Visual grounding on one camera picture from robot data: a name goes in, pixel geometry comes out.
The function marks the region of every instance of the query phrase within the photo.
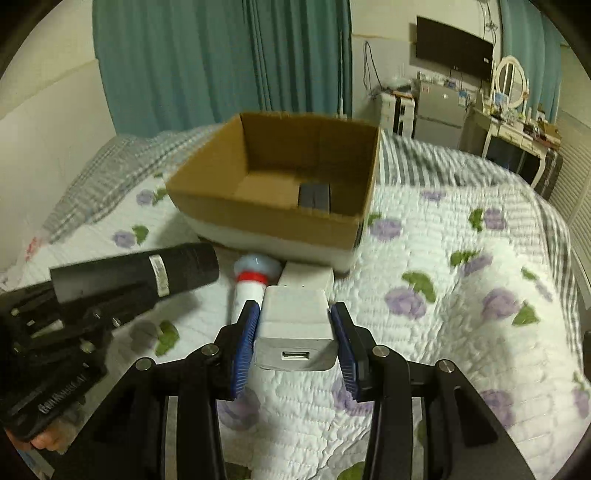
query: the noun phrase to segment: white frame mirror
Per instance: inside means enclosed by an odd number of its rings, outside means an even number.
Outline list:
[[[508,107],[517,108],[523,103],[527,79],[519,60],[513,56],[501,59],[493,74],[493,87],[509,97]]]

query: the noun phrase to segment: black cylinder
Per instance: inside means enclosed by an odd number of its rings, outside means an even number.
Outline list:
[[[183,244],[66,265],[51,270],[51,280],[64,312],[89,300],[148,287],[161,300],[215,282],[219,266],[210,244]]]

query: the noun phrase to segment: white power adapter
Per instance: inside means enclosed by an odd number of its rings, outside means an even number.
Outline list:
[[[320,371],[333,367],[338,344],[330,322],[329,267],[288,262],[277,286],[262,301],[254,362],[260,368]]]

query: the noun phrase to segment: teal curtain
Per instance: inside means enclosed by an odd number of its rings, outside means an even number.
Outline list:
[[[562,35],[554,24],[528,0],[499,0],[503,25],[503,55],[516,57],[530,80],[528,106],[542,103],[553,122],[558,111],[562,71]]]
[[[261,106],[351,113],[348,0],[243,0]]]
[[[94,0],[93,35],[117,133],[350,113],[349,0]]]

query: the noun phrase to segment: metal screw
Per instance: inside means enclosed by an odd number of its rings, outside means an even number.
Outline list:
[[[80,344],[80,350],[82,350],[84,353],[92,353],[96,350],[96,347],[94,343],[84,340]]]
[[[385,357],[390,354],[390,349],[384,345],[376,345],[374,348],[372,348],[371,351],[375,356],[381,357]]]
[[[150,360],[149,358],[140,358],[135,363],[135,367],[141,372],[149,370],[150,368],[152,368],[152,360]]]
[[[207,345],[203,345],[201,347],[201,353],[207,356],[213,356],[220,351],[220,347],[218,347],[215,343],[208,343]]]
[[[437,366],[439,367],[439,370],[447,374],[452,373],[456,369],[455,364],[451,360],[441,360]]]

